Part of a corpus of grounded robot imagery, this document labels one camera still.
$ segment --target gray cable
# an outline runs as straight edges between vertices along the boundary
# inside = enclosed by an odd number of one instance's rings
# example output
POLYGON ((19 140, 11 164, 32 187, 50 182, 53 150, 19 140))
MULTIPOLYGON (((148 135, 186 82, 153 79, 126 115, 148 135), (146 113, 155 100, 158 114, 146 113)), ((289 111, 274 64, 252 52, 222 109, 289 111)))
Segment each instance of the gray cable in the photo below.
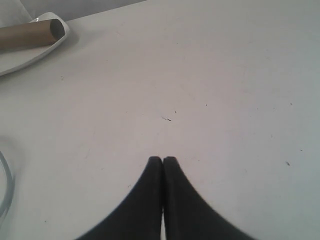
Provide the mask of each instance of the gray cable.
POLYGON ((4 169, 4 173, 6 177, 6 190, 5 190, 3 201, 0 204, 0 226, 1 226, 1 220, 5 218, 5 215, 7 214, 10 208, 10 205, 14 196, 15 181, 13 179, 9 165, 5 157, 1 153, 1 151, 0 151, 0 163, 4 169))

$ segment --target cardboard tube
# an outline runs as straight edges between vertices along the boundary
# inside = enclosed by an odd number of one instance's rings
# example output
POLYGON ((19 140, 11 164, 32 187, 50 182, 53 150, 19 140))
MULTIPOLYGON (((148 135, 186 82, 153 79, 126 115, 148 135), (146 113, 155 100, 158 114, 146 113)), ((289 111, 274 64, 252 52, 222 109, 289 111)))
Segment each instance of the cardboard tube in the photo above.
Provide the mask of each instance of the cardboard tube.
POLYGON ((58 19, 0 28, 0 50, 52 45, 65 35, 58 19))

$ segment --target white dish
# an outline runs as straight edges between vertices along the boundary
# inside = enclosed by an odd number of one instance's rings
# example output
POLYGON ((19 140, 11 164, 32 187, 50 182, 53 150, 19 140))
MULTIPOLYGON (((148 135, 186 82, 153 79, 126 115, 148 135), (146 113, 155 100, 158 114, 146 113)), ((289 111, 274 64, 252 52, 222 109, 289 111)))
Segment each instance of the white dish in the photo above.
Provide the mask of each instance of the white dish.
POLYGON ((58 47, 68 37, 70 28, 60 17, 52 12, 42 14, 32 20, 31 23, 50 19, 58 19, 62 23, 64 27, 64 36, 53 45, 0 53, 0 76, 23 69, 40 60, 58 47))

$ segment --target black object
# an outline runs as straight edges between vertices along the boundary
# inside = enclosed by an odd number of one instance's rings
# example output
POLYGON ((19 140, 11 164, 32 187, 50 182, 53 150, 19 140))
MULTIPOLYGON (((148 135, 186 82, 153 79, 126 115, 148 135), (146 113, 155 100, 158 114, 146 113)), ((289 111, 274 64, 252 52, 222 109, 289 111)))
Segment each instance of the black object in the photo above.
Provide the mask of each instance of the black object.
POLYGON ((132 191, 78 240, 253 240, 215 212, 196 192, 175 157, 150 157, 132 191))
POLYGON ((123 202, 101 223, 78 240, 160 240, 163 165, 150 157, 123 202))

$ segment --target white table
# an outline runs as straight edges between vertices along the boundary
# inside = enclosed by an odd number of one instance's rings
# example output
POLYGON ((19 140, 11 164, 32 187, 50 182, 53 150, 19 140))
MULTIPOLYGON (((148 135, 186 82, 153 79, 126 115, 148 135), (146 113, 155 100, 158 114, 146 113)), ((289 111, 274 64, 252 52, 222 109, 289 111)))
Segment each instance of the white table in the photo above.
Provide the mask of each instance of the white table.
POLYGON ((59 49, 0 78, 0 149, 16 173, 0 239, 75 239, 153 155, 176 156, 251 236, 319 239, 319 12, 316 0, 147 0, 69 21, 59 49))

